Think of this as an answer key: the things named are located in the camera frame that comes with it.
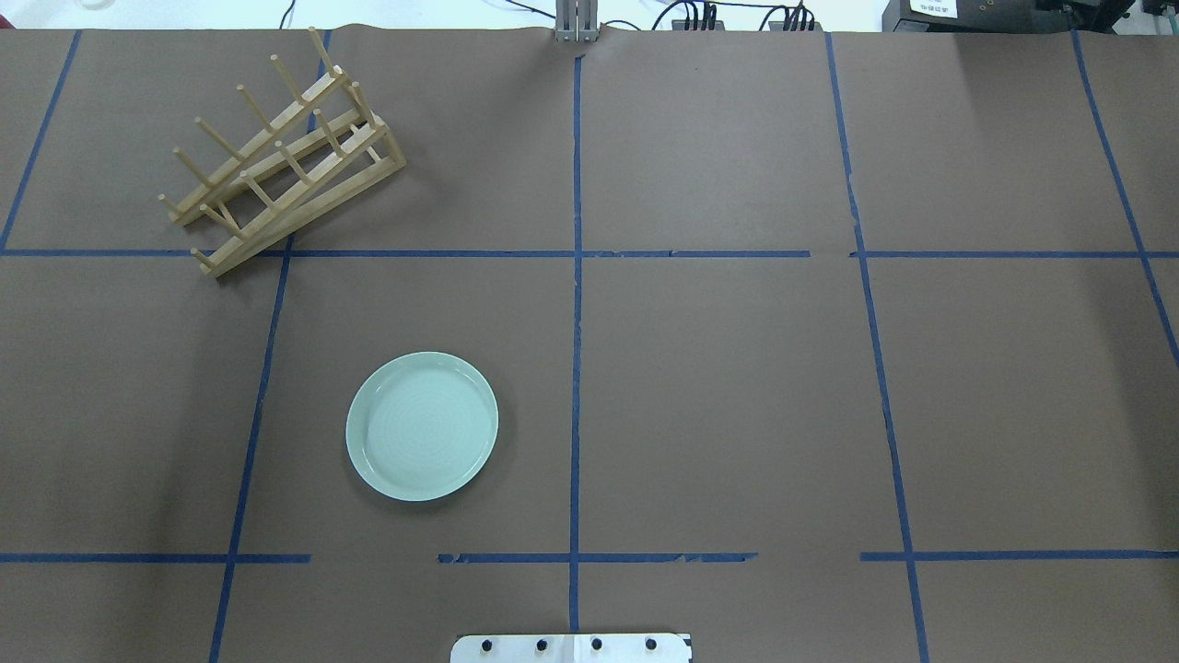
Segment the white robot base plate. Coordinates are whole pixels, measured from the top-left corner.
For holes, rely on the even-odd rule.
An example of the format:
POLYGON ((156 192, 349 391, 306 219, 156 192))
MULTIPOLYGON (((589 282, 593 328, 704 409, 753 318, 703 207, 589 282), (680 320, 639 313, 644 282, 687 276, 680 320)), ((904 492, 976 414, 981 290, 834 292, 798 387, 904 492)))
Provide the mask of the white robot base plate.
POLYGON ((692 662, 689 634, 470 634, 450 662, 692 662))

